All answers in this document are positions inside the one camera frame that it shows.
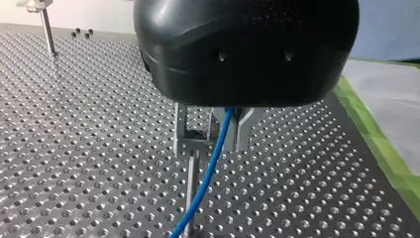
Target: blue wire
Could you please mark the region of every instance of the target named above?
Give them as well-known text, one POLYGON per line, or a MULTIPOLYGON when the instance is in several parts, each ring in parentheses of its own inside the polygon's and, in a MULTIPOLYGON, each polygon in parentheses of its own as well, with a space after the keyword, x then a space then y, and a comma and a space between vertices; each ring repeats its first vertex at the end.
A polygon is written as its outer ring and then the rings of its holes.
POLYGON ((213 155, 211 156, 210 164, 207 168, 206 175, 204 176, 203 183, 201 184, 197 194, 194 196, 194 199, 192 200, 188 211, 184 214, 182 219, 176 225, 175 229, 172 232, 172 235, 170 235, 170 238, 177 238, 182 233, 182 231, 185 229, 186 224, 197 211, 201 201, 203 200, 204 195, 206 194, 207 188, 209 187, 211 181, 211 177, 214 173, 214 169, 216 168, 217 160, 219 159, 220 152, 222 151, 223 143, 225 143, 225 138, 226 134, 228 133, 229 123, 231 121, 233 111, 233 108, 227 108, 226 116, 223 121, 222 131, 220 132, 219 139, 217 140, 213 155))

